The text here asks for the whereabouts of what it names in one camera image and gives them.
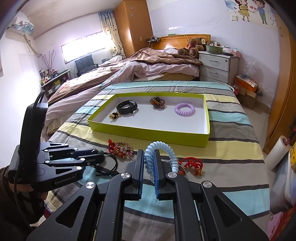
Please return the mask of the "black smart band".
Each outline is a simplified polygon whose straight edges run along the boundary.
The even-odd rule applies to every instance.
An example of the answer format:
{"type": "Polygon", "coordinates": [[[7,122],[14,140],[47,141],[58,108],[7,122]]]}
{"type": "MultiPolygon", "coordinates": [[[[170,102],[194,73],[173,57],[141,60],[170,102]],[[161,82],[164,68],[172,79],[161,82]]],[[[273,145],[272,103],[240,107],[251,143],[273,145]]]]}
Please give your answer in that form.
{"type": "Polygon", "coordinates": [[[137,109],[137,103],[133,100],[126,100],[116,106],[117,111],[121,114],[130,114],[137,109]]]}

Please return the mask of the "green shallow cardboard box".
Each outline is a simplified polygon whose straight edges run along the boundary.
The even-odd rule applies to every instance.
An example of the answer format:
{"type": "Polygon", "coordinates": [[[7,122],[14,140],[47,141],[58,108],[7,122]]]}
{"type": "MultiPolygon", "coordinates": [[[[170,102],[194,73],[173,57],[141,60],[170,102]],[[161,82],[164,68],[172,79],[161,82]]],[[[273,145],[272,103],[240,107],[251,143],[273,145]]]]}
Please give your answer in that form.
{"type": "Polygon", "coordinates": [[[111,94],[87,121],[93,131],[183,146],[204,148],[210,136],[205,95],[195,93],[111,94]],[[135,101],[137,109],[111,120],[109,115],[126,100],[135,101]]]}

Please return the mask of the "striped bed sheet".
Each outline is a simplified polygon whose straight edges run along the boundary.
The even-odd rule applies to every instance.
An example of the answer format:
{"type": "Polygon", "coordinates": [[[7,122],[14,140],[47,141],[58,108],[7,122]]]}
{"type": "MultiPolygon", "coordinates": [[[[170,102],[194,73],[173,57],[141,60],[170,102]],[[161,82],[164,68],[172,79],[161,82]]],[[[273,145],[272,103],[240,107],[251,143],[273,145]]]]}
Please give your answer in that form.
{"type": "MultiPolygon", "coordinates": [[[[95,97],[79,109],[53,134],[49,142],[67,143],[81,149],[106,151],[109,139],[126,142],[134,150],[149,141],[93,132],[87,119],[111,94],[130,92],[185,92],[204,94],[209,110],[210,136],[205,148],[168,145],[178,158],[196,157],[204,163],[202,176],[187,174],[190,181],[211,181],[264,232],[269,220],[269,184],[259,140],[244,109],[227,85],[209,82],[153,81],[126,82],[96,91],[95,97]]],[[[96,176],[86,168],[84,179],[49,192],[46,206],[52,213],[88,180],[98,184],[108,177],[96,176]]],[[[173,204],[158,201],[150,176],[145,172],[142,199],[126,201],[122,240],[175,240],[173,204]]]]}

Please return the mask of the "black chair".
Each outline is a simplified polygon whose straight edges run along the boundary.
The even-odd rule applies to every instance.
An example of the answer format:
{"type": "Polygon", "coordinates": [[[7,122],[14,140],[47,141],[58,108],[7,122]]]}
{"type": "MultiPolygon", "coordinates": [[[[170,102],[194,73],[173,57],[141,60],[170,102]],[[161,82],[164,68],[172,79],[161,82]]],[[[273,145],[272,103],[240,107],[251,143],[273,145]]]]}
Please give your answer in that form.
{"type": "Polygon", "coordinates": [[[75,60],[75,65],[77,67],[77,77],[98,68],[98,63],[94,63],[92,55],[75,60]]]}

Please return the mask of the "pink brown duvet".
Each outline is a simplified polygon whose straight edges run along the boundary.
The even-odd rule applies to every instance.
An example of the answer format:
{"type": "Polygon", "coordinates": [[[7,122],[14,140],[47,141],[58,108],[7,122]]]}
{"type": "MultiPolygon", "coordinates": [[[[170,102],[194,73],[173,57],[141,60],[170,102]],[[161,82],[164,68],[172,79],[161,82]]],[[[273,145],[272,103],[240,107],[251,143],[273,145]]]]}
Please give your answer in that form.
{"type": "Polygon", "coordinates": [[[142,48],[126,59],[115,56],[95,70],[61,85],[48,100],[49,108],[42,136],[47,138],[55,133],[75,111],[109,85],[165,73],[198,77],[201,65],[198,58],[180,55],[172,48],[142,48]]]}

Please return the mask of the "white paper roll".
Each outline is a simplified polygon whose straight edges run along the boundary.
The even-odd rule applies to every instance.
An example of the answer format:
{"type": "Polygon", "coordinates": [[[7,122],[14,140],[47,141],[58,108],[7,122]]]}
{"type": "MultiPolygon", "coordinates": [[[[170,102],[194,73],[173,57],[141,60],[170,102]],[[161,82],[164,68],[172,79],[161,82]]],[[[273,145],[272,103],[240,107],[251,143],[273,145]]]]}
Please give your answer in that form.
{"type": "Polygon", "coordinates": [[[280,136],[274,147],[265,158],[267,169],[273,170],[290,150],[290,144],[286,145],[287,138],[280,136]]]}

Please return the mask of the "white nightstand drawers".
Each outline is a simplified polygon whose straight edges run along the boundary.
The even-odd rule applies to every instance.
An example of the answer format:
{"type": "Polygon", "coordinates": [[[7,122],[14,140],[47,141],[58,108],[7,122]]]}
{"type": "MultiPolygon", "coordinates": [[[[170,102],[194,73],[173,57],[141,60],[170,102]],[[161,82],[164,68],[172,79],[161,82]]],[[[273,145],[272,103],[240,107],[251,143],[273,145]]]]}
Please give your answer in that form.
{"type": "Polygon", "coordinates": [[[234,56],[199,52],[200,81],[223,82],[233,85],[238,73],[239,58],[234,56]]]}

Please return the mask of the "cardboard box with books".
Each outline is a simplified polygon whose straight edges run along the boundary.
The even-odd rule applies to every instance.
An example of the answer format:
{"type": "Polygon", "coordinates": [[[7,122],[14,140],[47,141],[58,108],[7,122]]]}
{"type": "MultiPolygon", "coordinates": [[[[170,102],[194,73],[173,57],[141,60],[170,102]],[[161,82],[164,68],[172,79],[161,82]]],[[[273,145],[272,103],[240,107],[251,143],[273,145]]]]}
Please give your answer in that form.
{"type": "Polygon", "coordinates": [[[239,102],[249,109],[254,109],[257,97],[262,96],[261,84],[246,75],[237,75],[234,83],[234,87],[238,89],[239,102]]]}

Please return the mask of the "wooden headboard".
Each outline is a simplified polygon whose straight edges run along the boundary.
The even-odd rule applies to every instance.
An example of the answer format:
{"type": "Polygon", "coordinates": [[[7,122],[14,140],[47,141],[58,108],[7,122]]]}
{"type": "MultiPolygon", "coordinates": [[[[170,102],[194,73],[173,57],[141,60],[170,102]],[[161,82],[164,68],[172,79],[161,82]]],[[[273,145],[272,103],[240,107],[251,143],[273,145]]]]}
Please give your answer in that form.
{"type": "Polygon", "coordinates": [[[211,40],[210,34],[182,34],[182,35],[170,35],[160,37],[158,42],[152,42],[149,47],[155,50],[163,50],[167,48],[180,49],[186,47],[189,39],[202,38],[208,43],[211,40]]]}

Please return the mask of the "brown teddy bear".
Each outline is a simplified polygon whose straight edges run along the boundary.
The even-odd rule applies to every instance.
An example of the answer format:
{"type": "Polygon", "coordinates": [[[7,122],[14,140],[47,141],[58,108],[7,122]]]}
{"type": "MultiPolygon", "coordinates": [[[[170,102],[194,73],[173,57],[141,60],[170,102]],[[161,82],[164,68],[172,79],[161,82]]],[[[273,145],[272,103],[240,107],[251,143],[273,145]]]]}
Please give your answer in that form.
{"type": "Polygon", "coordinates": [[[199,57],[199,52],[204,51],[206,41],[203,38],[192,38],[188,40],[187,47],[178,49],[178,54],[182,56],[199,57]]]}

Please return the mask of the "green basin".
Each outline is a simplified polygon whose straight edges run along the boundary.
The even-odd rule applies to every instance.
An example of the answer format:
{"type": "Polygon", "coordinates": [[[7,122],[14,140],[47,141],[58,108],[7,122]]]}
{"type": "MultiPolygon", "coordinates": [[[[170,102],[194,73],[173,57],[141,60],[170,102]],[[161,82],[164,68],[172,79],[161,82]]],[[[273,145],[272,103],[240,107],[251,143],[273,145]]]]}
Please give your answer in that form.
{"type": "Polygon", "coordinates": [[[214,46],[214,45],[206,45],[206,51],[212,54],[223,54],[223,47],[214,46]]]}

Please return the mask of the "wooden door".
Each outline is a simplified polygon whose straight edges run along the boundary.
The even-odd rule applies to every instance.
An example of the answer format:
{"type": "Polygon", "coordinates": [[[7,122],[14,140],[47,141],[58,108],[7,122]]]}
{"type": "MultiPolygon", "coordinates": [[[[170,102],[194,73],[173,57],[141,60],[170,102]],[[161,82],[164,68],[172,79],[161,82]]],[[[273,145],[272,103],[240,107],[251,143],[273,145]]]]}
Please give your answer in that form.
{"type": "Polygon", "coordinates": [[[280,136],[292,133],[295,120],[295,39],[278,14],[275,15],[280,36],[280,71],[268,118],[263,152],[268,154],[280,136]]]}

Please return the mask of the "white air conditioner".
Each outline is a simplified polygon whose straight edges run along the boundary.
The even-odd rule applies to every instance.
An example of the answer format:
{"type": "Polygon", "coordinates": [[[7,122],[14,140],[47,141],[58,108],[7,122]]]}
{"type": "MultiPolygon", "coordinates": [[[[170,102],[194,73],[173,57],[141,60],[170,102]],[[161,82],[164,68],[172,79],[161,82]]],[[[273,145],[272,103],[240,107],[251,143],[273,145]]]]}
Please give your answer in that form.
{"type": "Polygon", "coordinates": [[[7,29],[21,35],[27,34],[30,36],[34,32],[35,26],[30,22],[30,19],[20,11],[16,14],[7,29]]]}

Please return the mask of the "floral curtain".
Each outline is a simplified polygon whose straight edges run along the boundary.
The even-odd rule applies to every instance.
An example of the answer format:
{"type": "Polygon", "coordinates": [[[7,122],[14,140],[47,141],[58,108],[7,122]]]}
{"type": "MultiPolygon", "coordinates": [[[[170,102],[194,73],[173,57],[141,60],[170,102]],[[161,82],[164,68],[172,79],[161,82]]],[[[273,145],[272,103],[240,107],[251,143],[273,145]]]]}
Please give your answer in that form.
{"type": "Polygon", "coordinates": [[[112,56],[120,55],[125,58],[125,52],[119,37],[119,32],[113,10],[109,9],[105,11],[100,11],[98,13],[98,16],[100,18],[102,30],[107,35],[109,49],[112,52],[112,56]]]}

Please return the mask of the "wooden wardrobe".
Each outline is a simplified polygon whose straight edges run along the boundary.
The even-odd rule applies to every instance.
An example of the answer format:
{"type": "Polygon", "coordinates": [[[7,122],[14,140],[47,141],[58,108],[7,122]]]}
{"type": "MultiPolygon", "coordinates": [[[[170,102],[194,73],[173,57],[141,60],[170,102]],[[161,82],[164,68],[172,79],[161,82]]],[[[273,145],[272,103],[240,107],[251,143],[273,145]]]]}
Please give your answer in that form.
{"type": "Polygon", "coordinates": [[[146,1],[121,1],[113,14],[127,58],[148,46],[152,25],[146,1]]]}

